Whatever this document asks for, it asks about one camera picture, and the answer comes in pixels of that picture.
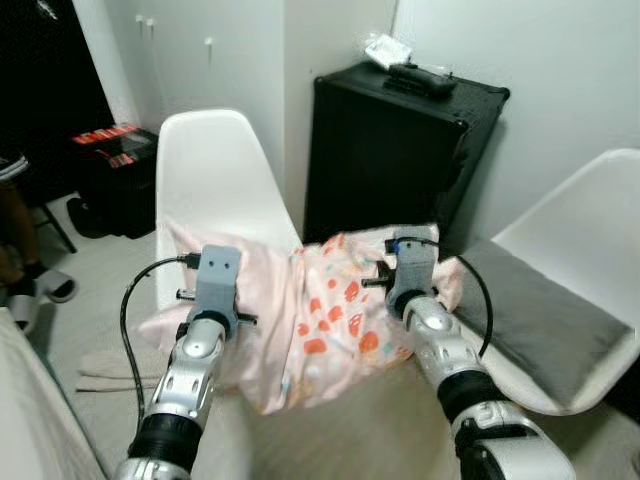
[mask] black box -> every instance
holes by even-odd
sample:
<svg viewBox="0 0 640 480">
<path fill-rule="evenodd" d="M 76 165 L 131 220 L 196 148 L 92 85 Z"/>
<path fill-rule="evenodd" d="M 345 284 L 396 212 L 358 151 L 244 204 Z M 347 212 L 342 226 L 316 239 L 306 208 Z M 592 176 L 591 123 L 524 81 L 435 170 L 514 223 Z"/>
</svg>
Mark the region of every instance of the black box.
<svg viewBox="0 0 640 480">
<path fill-rule="evenodd" d="M 134 239 L 155 229 L 158 137 L 134 127 L 116 130 L 74 139 L 74 177 L 82 200 L 108 232 Z"/>
<path fill-rule="evenodd" d="M 437 100 L 388 78 L 365 62 L 316 79 L 305 243 L 401 223 L 446 233 L 510 95 L 454 77 Z"/>
</svg>

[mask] gray floor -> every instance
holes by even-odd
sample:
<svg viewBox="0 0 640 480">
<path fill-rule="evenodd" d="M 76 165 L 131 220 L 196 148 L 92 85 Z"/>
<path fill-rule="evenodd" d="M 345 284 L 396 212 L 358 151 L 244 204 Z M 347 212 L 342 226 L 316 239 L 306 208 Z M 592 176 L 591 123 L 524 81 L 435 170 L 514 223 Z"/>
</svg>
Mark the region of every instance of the gray floor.
<svg viewBox="0 0 640 480">
<path fill-rule="evenodd" d="M 135 429 L 134 395 L 76 393 L 76 368 L 87 352 L 121 350 L 120 301 L 133 275 L 153 261 L 155 239 L 153 234 L 135 241 L 113 236 L 85 239 L 71 226 L 64 201 L 51 208 L 79 252 L 68 254 L 53 230 L 44 227 L 39 231 L 43 257 L 73 275 L 81 291 L 67 304 L 43 305 L 31 341 L 47 353 L 111 469 L 124 456 Z M 131 323 L 152 314 L 154 305 L 149 280 L 132 298 Z M 140 354 L 165 361 L 138 339 L 132 340 Z M 310 411 L 263 418 L 246 405 L 243 409 L 254 444 L 255 478 L 458 478 L 437 399 L 411 364 Z M 574 417 L 535 420 L 569 455 L 579 479 L 640 478 L 633 466 L 640 452 L 640 427 L 606 405 Z"/>
</svg>

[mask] slipper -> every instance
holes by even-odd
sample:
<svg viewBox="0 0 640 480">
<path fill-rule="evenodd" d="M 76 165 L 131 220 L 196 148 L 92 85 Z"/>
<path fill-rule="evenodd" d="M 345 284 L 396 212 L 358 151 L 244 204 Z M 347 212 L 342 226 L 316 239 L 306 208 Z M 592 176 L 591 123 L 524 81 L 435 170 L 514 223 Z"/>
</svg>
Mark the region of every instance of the slipper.
<svg viewBox="0 0 640 480">
<path fill-rule="evenodd" d="M 77 282 L 58 270 L 47 270 L 36 278 L 36 282 L 49 300 L 54 303 L 68 302 L 78 293 Z"/>
<path fill-rule="evenodd" d="M 8 299 L 7 307 L 11 312 L 13 321 L 16 322 L 16 325 L 20 327 L 25 335 L 31 333 L 36 326 L 42 293 L 42 288 L 38 285 L 34 296 L 12 295 Z"/>
</svg>

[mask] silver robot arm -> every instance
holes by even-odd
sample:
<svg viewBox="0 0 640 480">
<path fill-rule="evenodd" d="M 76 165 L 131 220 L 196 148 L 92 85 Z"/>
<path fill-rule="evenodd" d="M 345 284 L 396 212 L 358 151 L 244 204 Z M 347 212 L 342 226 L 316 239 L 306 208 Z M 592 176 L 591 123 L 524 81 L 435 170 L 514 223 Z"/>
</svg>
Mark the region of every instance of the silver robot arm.
<svg viewBox="0 0 640 480">
<path fill-rule="evenodd" d="M 389 253 L 395 272 L 365 280 L 386 286 L 387 307 L 411 334 L 417 360 L 451 423 L 463 480 L 573 480 L 571 463 L 553 441 L 509 401 L 461 335 L 458 320 L 436 302 L 431 277 L 434 242 L 428 227 L 396 232 Z"/>
<path fill-rule="evenodd" d="M 178 292 L 194 306 L 178 330 L 164 374 L 129 447 L 116 480 L 189 480 L 214 401 L 225 341 L 235 336 L 235 282 L 240 252 L 202 250 L 195 294 Z"/>
</svg>

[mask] black cable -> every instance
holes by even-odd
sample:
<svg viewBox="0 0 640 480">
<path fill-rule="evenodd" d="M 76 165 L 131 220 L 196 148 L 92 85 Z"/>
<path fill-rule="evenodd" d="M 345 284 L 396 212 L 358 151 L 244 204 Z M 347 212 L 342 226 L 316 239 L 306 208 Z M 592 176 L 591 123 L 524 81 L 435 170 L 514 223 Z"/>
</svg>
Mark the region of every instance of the black cable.
<svg viewBox="0 0 640 480">
<path fill-rule="evenodd" d="M 127 291 L 124 293 L 124 297 L 122 298 L 122 304 L 120 305 L 120 334 L 122 335 L 122 342 L 124 343 L 124 349 L 127 352 L 127 358 L 129 359 L 129 365 L 131 366 L 131 373 L 133 374 L 133 381 L 136 385 L 136 397 L 138 399 L 138 426 L 136 431 L 140 430 L 142 425 L 142 418 L 144 417 L 144 391 L 142 390 L 142 381 L 140 380 L 140 372 L 138 370 L 138 364 L 136 363 L 136 357 L 133 354 L 133 350 L 131 348 L 131 342 L 129 341 L 129 334 L 127 333 L 127 306 L 129 305 L 129 297 L 133 293 L 133 289 L 136 287 L 138 282 L 142 280 L 147 274 L 161 266 L 166 265 L 167 263 L 173 262 L 185 262 L 187 258 L 185 255 L 180 255 L 177 257 L 166 258 L 164 260 L 160 260 L 155 262 L 144 270 L 142 270 L 136 277 L 133 279 L 133 282 L 129 284 L 127 287 Z"/>
<path fill-rule="evenodd" d="M 493 305 L 491 303 L 491 296 L 489 295 L 489 289 L 487 288 L 487 285 L 484 283 L 484 280 L 482 279 L 478 271 L 473 268 L 473 265 L 471 265 L 464 257 L 460 255 L 457 255 L 456 258 L 460 260 L 460 263 L 462 263 L 465 268 L 469 270 L 471 275 L 473 275 L 473 277 L 476 279 L 476 281 L 480 285 L 480 289 L 482 290 L 482 295 L 484 296 L 484 303 L 487 309 L 487 329 L 484 332 L 482 347 L 480 348 L 480 352 L 478 352 L 478 355 L 480 356 L 480 358 L 482 358 L 484 352 L 489 347 L 491 336 L 493 335 Z"/>
</svg>

